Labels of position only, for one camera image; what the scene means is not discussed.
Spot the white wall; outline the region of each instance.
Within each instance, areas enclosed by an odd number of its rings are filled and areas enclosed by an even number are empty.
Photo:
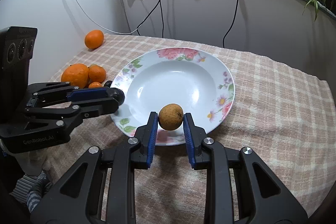
[[[151,10],[158,0],[145,0]],[[131,29],[143,20],[140,0],[124,0]],[[222,47],[236,0],[162,0],[164,37]],[[225,45],[265,55],[327,80],[336,99],[336,21],[303,0],[239,0],[236,21]],[[140,34],[161,37],[160,7],[140,27]]]
[[[120,0],[78,2],[100,25],[118,32],[129,32]],[[0,29],[8,26],[38,29],[29,83],[48,81],[85,47],[85,35],[99,29],[84,15],[75,0],[1,0],[0,11]]]

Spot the checkered tablecloth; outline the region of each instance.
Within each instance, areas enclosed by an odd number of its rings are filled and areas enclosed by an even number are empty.
[[[192,47],[218,57],[231,71],[236,98],[225,121],[210,133],[224,146],[249,146],[268,164],[311,215],[336,179],[336,115],[327,82],[249,52],[152,37],[105,35],[74,63],[103,66],[108,79],[137,56],[163,47]],[[48,149],[47,169],[56,182],[92,145],[102,149],[126,137],[109,115],[86,119],[67,144]],[[135,173],[138,223],[202,223],[206,173],[190,168],[184,145],[156,147],[152,167]]]

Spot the tangerine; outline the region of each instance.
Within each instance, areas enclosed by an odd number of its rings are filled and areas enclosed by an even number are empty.
[[[103,44],[104,34],[101,30],[93,30],[89,32],[84,39],[86,47],[96,49]]]
[[[89,88],[100,88],[102,87],[101,83],[99,82],[92,82],[90,85],[89,85]]]
[[[89,67],[89,77],[92,82],[102,83],[106,79],[106,71],[103,67],[93,64]]]
[[[70,85],[84,88],[89,82],[89,68],[84,64],[73,64],[65,69],[61,76],[61,82],[70,82]]]

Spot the camera module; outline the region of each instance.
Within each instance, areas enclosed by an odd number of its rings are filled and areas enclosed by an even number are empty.
[[[15,50],[16,50],[15,44],[12,43],[7,50],[7,62],[9,64],[12,63],[12,61],[14,60]]]
[[[19,47],[17,49],[17,57],[20,60],[23,58],[23,55],[25,54],[26,47],[27,47],[27,40],[25,39],[21,40]]]
[[[32,39],[28,43],[28,53],[30,53],[32,51],[33,46],[34,46],[34,40]]]

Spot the pink flower pattern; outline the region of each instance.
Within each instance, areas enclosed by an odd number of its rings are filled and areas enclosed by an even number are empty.
[[[156,134],[156,143],[169,143],[172,142],[173,138],[170,137],[170,132],[159,129]]]
[[[225,106],[223,107],[223,110],[222,110],[223,117],[222,117],[222,119],[224,119],[224,118],[226,117],[226,115],[227,115],[227,113],[228,113],[228,111],[229,111],[231,105],[232,105],[232,102],[229,102],[227,105],[225,105]]]
[[[160,58],[167,58],[169,60],[178,57],[181,53],[183,53],[184,48],[163,48],[162,50],[158,50],[157,54]]]
[[[194,60],[196,55],[199,55],[199,59],[197,62],[204,62],[205,56],[201,57],[199,54],[199,51],[194,50],[192,48],[164,48],[157,51],[157,55],[160,58],[166,58],[168,60],[177,59],[177,60],[183,60],[186,59],[187,61]]]
[[[217,106],[221,107],[225,104],[226,102],[226,98],[224,97],[224,95],[221,95],[220,97],[217,98]]]
[[[135,132],[136,132],[136,129],[133,129],[133,130],[131,131],[131,133],[130,133],[130,136],[131,136],[131,137],[134,137]]]

